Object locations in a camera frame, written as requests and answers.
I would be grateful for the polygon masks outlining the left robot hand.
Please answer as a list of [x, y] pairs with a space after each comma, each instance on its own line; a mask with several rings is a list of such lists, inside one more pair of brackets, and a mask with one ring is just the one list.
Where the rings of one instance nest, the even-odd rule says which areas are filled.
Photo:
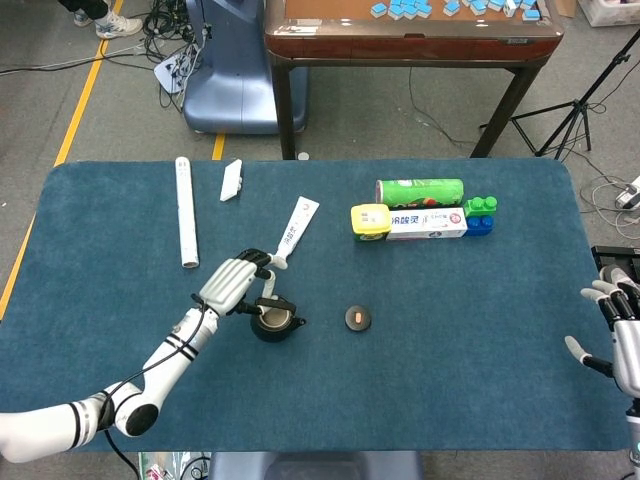
[[225, 260], [207, 280], [198, 296], [219, 317], [232, 313], [262, 315], [265, 312], [263, 307], [250, 305], [244, 298], [256, 278], [265, 281], [263, 297], [271, 298], [276, 275], [268, 269], [269, 265], [280, 270], [288, 268], [283, 257], [254, 248], [246, 249], [235, 258]]

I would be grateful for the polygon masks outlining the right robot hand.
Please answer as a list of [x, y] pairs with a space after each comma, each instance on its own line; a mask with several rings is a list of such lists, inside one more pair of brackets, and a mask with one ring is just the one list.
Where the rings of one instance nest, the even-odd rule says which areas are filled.
[[614, 379], [622, 392], [640, 399], [640, 284], [618, 265], [608, 265], [580, 293], [598, 305], [606, 320], [613, 360], [595, 357], [573, 336], [564, 337], [566, 347], [579, 363]]

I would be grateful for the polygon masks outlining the black round container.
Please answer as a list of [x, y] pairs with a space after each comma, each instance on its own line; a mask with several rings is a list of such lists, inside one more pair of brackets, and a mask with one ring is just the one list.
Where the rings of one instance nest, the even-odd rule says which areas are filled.
[[297, 307], [283, 297], [259, 297], [254, 304], [258, 313], [251, 316], [250, 327], [254, 335], [264, 342], [286, 340], [306, 320], [296, 315]]

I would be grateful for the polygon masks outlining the black teapot lid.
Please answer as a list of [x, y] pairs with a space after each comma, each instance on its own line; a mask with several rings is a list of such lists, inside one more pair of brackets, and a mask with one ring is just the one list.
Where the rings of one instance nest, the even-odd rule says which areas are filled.
[[351, 331], [365, 331], [371, 326], [371, 314], [364, 306], [352, 305], [345, 313], [345, 324]]

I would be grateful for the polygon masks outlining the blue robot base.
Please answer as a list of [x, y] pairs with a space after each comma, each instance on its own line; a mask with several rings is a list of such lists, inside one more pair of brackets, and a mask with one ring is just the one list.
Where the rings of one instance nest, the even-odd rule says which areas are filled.
[[265, 0], [185, 0], [201, 48], [187, 81], [183, 115], [198, 132], [278, 133], [264, 44]]

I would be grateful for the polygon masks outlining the green tub yellow lid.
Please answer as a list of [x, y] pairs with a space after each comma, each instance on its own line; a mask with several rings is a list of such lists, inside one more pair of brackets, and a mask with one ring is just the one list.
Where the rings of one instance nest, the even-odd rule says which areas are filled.
[[379, 203], [359, 204], [350, 210], [351, 226], [357, 241], [384, 239], [391, 231], [389, 207]]

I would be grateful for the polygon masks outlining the white paper roll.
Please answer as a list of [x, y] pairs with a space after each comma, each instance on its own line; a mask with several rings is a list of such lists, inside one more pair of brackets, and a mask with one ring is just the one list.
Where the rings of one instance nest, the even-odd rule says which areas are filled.
[[181, 263], [184, 268], [196, 268], [199, 266], [199, 256], [191, 164], [186, 157], [175, 159], [175, 175]]

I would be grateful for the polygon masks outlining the white toothpaste tube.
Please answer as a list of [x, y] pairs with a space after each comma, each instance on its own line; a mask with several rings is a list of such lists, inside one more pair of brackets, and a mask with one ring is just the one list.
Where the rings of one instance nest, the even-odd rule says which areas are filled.
[[301, 240], [319, 206], [320, 204], [314, 200], [303, 196], [298, 197], [276, 253], [271, 255], [271, 264], [276, 268], [281, 270], [288, 268], [287, 259]]

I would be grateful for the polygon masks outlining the black foot pedal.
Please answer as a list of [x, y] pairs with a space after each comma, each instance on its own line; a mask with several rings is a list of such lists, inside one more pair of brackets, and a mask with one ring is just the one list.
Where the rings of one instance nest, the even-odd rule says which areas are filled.
[[596, 268], [617, 265], [636, 283], [640, 283], [640, 248], [593, 246], [591, 253]]

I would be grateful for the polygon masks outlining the white flat plastic hook plate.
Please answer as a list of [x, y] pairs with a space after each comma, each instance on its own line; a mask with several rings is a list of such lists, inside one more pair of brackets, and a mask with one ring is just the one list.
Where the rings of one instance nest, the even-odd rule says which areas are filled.
[[221, 202], [226, 202], [236, 197], [242, 188], [242, 167], [243, 161], [236, 159], [229, 163], [223, 172], [220, 197]]

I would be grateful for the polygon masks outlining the white power adapter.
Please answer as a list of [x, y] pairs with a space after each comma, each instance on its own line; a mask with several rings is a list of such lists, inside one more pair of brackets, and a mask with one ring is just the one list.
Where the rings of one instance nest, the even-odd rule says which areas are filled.
[[640, 208], [640, 176], [626, 185], [626, 188], [616, 197], [615, 206], [622, 210]]

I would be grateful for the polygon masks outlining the blue table mat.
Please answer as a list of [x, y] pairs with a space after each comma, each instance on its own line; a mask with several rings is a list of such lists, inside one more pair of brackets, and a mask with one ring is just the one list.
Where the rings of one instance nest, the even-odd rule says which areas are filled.
[[[180, 261], [170, 162], [79, 162], [43, 187], [0, 323], [0, 412], [86, 398], [138, 371], [226, 259], [274, 250], [299, 196], [320, 204], [277, 276], [306, 324], [279, 343], [245, 315], [217, 333], [124, 450], [618, 450], [626, 395], [564, 337], [611, 353], [566, 167], [552, 159], [247, 161], [192, 166], [200, 264]], [[459, 178], [498, 200], [482, 237], [359, 242], [379, 179]], [[345, 324], [352, 305], [371, 326]]]

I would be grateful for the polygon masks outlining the blue toy brick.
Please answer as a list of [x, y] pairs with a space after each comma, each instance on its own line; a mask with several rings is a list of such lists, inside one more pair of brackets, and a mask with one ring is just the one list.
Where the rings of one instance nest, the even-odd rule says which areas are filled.
[[491, 215], [467, 217], [466, 224], [466, 236], [485, 236], [490, 234], [495, 227], [494, 217]]

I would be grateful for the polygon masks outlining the grey blue robot torso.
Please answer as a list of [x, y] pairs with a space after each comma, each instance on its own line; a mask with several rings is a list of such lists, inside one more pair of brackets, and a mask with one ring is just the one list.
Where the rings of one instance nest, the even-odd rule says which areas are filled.
[[209, 480], [424, 480], [416, 451], [219, 452]]

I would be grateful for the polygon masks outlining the white pink toothpaste box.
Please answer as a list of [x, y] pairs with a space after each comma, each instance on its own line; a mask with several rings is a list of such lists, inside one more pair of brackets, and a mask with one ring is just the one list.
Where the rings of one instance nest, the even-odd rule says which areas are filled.
[[467, 229], [464, 211], [459, 207], [396, 210], [391, 212], [391, 230], [386, 239], [459, 238]]

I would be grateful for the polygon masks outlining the green toy brick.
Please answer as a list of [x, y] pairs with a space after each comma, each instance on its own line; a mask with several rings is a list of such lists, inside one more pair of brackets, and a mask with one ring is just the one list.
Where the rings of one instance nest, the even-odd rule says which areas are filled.
[[497, 211], [498, 200], [494, 196], [473, 197], [467, 199], [463, 209], [466, 218], [493, 216]]

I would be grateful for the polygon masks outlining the green chips can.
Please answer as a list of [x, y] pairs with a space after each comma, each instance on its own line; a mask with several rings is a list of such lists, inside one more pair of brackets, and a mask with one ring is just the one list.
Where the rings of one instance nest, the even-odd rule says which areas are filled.
[[439, 208], [459, 205], [464, 196], [460, 179], [377, 180], [375, 200], [390, 209]]

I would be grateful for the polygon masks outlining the white power strip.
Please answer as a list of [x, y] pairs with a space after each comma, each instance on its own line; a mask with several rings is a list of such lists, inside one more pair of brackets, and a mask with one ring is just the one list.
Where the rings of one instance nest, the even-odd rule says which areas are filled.
[[177, 94], [186, 86], [191, 64], [191, 57], [187, 53], [176, 53], [157, 64], [154, 75], [166, 93]]

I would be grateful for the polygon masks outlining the black tripod stand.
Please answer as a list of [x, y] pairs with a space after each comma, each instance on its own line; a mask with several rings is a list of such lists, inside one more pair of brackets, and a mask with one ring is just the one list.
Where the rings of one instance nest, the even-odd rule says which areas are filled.
[[[511, 116], [508, 122], [514, 126], [527, 148], [535, 157], [543, 157], [553, 153], [553, 158], [559, 160], [563, 153], [568, 153], [579, 140], [586, 141], [587, 150], [592, 147], [589, 126], [589, 112], [594, 108], [604, 107], [607, 95], [602, 100], [591, 102], [591, 97], [599, 87], [608, 79], [614, 70], [628, 62], [631, 58], [631, 49], [640, 42], [640, 27], [634, 32], [625, 45], [612, 57], [607, 66], [602, 70], [585, 93], [579, 98], [564, 103], [555, 104], [542, 109]], [[539, 147], [536, 147], [521, 125], [522, 120], [530, 119], [544, 114], [566, 110], [566, 116], [560, 121], [549, 137]]]

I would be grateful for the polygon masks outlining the person in black trousers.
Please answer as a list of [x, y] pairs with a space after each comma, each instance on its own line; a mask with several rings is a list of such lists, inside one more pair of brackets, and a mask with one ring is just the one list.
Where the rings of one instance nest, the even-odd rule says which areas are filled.
[[143, 22], [117, 14], [111, 0], [56, 0], [73, 15], [74, 25], [95, 27], [96, 35], [105, 40], [123, 38], [139, 33]]

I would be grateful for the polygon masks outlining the brown mahjong table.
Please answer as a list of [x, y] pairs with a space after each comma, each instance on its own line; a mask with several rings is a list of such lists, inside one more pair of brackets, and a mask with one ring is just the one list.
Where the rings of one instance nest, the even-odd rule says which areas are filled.
[[375, 18], [389, 0], [264, 0], [263, 38], [272, 72], [281, 154], [296, 157], [289, 73], [297, 67], [500, 68], [513, 78], [472, 152], [487, 156], [564, 31], [554, 0], [535, 0], [541, 20], [525, 22], [494, 10], [443, 12], [398, 20]]

